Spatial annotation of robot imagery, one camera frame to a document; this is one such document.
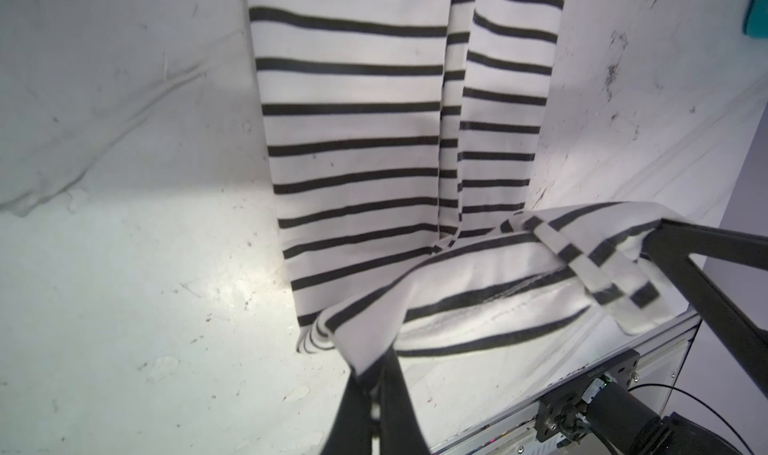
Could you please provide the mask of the black white striped tank top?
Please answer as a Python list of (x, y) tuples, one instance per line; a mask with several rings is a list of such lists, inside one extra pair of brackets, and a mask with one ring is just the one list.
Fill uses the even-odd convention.
[(591, 309), (672, 319), (641, 257), (672, 212), (525, 206), (565, 0), (248, 0), (282, 253), (305, 354), (526, 344)]

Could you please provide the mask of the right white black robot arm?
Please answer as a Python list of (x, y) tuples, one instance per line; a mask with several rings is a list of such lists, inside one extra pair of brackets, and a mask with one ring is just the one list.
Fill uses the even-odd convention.
[[(763, 394), (767, 331), (758, 328), (691, 260), (703, 255), (765, 271), (767, 238), (664, 221), (643, 243), (660, 268)], [(714, 432), (673, 413), (664, 418), (617, 383), (604, 386), (584, 414), (595, 436), (619, 454), (737, 454)]]

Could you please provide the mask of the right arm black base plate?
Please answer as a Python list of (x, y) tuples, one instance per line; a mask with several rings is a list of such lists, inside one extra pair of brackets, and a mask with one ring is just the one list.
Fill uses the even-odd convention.
[(541, 396), (535, 419), (536, 440), (546, 442), (561, 434), (563, 427), (573, 425), (576, 413), (586, 410), (588, 402), (583, 400), (583, 395), (595, 379), (606, 379), (627, 388), (639, 358), (640, 354), (636, 350), (624, 350), (581, 370)]

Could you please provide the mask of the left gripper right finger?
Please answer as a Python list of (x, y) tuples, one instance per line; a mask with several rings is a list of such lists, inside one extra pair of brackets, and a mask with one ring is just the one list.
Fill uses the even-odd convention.
[(378, 402), (382, 455), (429, 455), (410, 400), (399, 359), (390, 348), (382, 359)]

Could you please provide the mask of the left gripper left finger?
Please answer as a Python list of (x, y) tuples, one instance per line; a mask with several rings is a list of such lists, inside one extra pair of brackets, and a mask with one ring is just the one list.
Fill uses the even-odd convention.
[(321, 455), (372, 454), (372, 403), (368, 393), (350, 375)]

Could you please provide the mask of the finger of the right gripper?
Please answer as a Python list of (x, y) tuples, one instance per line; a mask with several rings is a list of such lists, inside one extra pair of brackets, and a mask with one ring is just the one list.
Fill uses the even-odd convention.
[(643, 252), (766, 394), (767, 331), (738, 308), (691, 257), (701, 255), (765, 271), (767, 238), (664, 219), (645, 237)]

